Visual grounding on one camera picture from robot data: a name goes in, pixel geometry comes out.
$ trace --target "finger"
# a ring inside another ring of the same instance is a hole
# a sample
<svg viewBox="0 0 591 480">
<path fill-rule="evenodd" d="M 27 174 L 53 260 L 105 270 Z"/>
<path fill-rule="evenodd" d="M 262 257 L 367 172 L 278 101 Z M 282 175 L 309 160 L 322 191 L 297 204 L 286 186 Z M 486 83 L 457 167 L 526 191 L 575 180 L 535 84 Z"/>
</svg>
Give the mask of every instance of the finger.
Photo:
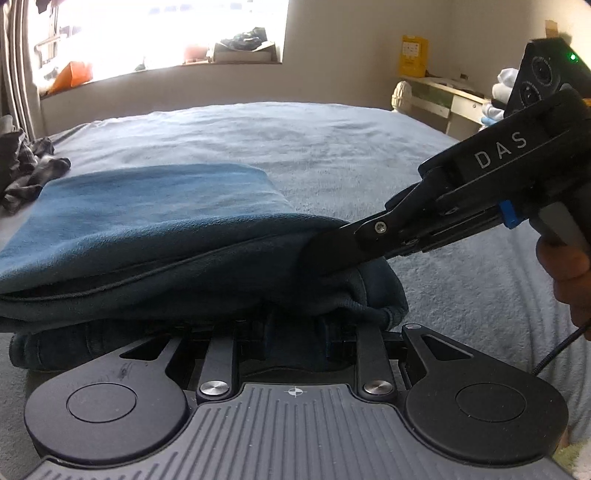
<svg viewBox="0 0 591 480">
<path fill-rule="evenodd" d="M 570 245 L 555 247 L 540 238 L 535 250 L 540 264 L 555 280 L 569 280 L 589 271 L 589 257 Z"/>
<path fill-rule="evenodd" d="M 555 281 L 556 300 L 576 307 L 591 307 L 591 272 L 571 280 Z"/>
<path fill-rule="evenodd" d="M 582 327 L 591 319 L 591 308 L 571 307 L 570 318 L 575 326 Z M 591 340 L 591 329 L 585 332 L 585 338 Z"/>
</svg>

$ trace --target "dark blue fabric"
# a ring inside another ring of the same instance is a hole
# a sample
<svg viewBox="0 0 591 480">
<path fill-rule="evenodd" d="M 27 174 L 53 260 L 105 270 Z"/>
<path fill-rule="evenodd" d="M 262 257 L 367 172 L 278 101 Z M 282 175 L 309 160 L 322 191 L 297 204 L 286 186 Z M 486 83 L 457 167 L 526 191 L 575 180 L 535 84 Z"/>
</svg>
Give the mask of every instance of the dark blue fabric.
<svg viewBox="0 0 591 480">
<path fill-rule="evenodd" d="M 295 212 L 262 170 L 237 164 L 56 180 L 0 252 L 0 329 L 18 332 L 15 365 L 62 369 L 164 324 L 207 327 L 262 304 L 393 327 L 408 306 L 383 259 L 297 280 L 303 245 L 342 224 Z"/>
</svg>

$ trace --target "orange bag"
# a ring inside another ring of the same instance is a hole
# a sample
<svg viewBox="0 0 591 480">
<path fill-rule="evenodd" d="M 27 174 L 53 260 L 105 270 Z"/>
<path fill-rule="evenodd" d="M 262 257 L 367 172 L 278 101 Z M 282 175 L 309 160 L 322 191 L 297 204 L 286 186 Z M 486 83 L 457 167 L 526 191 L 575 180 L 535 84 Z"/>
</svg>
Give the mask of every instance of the orange bag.
<svg viewBox="0 0 591 480">
<path fill-rule="evenodd" d="M 63 92 L 92 80 L 92 64 L 71 61 L 56 77 L 47 93 Z"/>
</svg>

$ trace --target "silver screw head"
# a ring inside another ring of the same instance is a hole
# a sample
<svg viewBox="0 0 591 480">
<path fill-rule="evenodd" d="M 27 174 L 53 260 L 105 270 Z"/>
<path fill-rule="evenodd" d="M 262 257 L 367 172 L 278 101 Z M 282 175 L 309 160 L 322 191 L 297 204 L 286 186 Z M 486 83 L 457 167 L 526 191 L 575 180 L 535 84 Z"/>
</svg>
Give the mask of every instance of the silver screw head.
<svg viewBox="0 0 591 480">
<path fill-rule="evenodd" d="M 387 395 L 394 387 L 390 382 L 386 382 L 385 380 L 372 380 L 371 382 L 367 382 L 363 386 L 363 389 L 370 395 Z"/>
<path fill-rule="evenodd" d="M 386 230 L 388 230 L 388 225 L 383 222 L 376 222 L 374 229 L 376 233 L 386 233 Z"/>
<path fill-rule="evenodd" d="M 230 390 L 230 385 L 221 380 L 210 380 L 209 382 L 203 382 L 199 387 L 199 390 L 203 395 L 218 397 Z"/>
</svg>

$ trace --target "curtain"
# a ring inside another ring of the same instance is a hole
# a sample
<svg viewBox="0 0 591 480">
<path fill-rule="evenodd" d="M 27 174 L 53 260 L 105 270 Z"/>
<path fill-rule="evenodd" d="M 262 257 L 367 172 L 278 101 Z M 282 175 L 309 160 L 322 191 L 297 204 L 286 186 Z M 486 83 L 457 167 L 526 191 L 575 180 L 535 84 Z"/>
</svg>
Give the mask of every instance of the curtain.
<svg viewBox="0 0 591 480">
<path fill-rule="evenodd" d="M 22 128 L 30 140 L 44 136 L 39 93 L 33 82 L 28 44 L 29 0 L 8 0 L 0 12 L 0 90 L 14 126 Z"/>
<path fill-rule="evenodd" d="M 59 4 L 62 4 L 64 2 L 64 0 L 37 0 L 37 9 L 39 10 L 39 13 L 43 13 L 45 10 L 47 10 L 47 7 L 49 6 L 49 4 L 51 4 L 51 6 L 53 7 L 57 7 Z"/>
</svg>

